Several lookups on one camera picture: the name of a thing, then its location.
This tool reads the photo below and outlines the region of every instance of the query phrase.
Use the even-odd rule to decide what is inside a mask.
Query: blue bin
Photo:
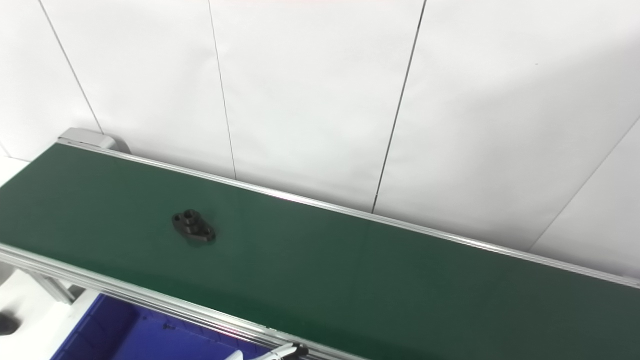
[[[268,349],[189,322],[99,295],[52,360],[245,359]]]

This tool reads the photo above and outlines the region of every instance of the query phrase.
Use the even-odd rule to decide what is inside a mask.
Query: black metal part
[[[213,228],[194,209],[187,209],[171,217],[175,230],[187,239],[211,241],[216,237]]]
[[[11,335],[20,327],[20,323],[8,314],[0,313],[0,335]]]
[[[293,347],[296,348],[296,351],[292,354],[284,356],[282,360],[298,360],[301,356],[309,355],[309,349],[305,345],[294,343]]]

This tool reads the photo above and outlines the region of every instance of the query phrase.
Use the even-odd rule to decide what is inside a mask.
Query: white wall
[[[98,131],[38,1],[0,1],[0,143],[32,160],[69,127]]]
[[[0,156],[0,186],[4,185],[28,164],[28,161],[11,159],[7,156]]]
[[[427,1],[376,212],[529,249],[640,115],[639,15]]]
[[[64,52],[37,0],[0,3],[8,155],[102,129],[373,207],[423,1],[42,2]],[[640,235],[635,157],[617,155],[640,141],[638,18],[631,0],[427,1],[375,212],[640,276],[621,240]]]
[[[370,211],[422,0],[212,0],[238,179]]]
[[[206,1],[43,4],[106,134],[140,156],[234,176]]]

